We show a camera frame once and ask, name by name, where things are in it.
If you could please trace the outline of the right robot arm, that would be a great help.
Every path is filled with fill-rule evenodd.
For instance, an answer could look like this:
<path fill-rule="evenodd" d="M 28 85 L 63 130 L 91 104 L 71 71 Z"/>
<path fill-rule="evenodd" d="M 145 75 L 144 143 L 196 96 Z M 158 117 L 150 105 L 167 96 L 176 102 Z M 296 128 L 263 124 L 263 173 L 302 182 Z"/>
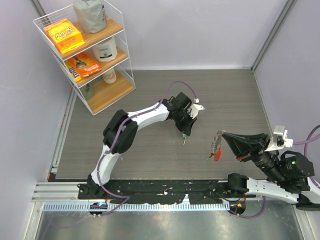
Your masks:
<path fill-rule="evenodd" d="M 299 152 L 279 150 L 290 148 L 293 141 L 287 132 L 276 138 L 268 134 L 240 135 L 224 132 L 222 137 L 239 162 L 252 161 L 261 170 L 266 180 L 231 173 L 228 175 L 226 191 L 232 197 L 258 195 L 295 205 L 302 211 L 319 211 L 320 184 L 312 177 L 315 174 L 311 161 Z"/>

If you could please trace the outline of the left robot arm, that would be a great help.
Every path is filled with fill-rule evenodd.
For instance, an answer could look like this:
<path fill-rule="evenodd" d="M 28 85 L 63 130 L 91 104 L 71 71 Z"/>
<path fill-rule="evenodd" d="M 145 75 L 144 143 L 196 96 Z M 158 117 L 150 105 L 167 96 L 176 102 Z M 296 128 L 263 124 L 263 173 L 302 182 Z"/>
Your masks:
<path fill-rule="evenodd" d="M 130 149 L 139 130 L 158 122 L 173 120 L 177 130 L 188 137 L 199 112 L 204 109 L 199 99 L 191 100 L 180 92 L 176 97 L 163 98 L 139 111 L 118 110 L 103 130 L 102 153 L 94 171 L 87 178 L 89 193 L 96 199 L 106 195 L 105 184 L 110 181 L 117 160 Z"/>

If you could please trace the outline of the key with green tag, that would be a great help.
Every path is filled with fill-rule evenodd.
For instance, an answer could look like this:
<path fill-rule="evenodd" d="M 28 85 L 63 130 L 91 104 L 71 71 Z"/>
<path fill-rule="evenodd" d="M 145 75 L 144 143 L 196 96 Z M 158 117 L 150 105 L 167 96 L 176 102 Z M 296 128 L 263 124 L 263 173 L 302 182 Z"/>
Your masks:
<path fill-rule="evenodd" d="M 183 137 L 183 145 L 185 145 L 188 136 L 185 133 L 182 133 L 182 137 Z"/>

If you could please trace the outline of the keyring bunch with red tag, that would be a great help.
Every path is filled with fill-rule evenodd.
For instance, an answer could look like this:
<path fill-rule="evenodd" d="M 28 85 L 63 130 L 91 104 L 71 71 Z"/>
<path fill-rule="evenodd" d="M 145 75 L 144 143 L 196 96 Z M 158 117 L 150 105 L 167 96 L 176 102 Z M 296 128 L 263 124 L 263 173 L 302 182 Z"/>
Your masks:
<path fill-rule="evenodd" d="M 224 130 L 218 130 L 211 143 L 209 158 L 213 158 L 215 162 L 220 159 L 222 154 L 221 142 L 224 133 Z"/>

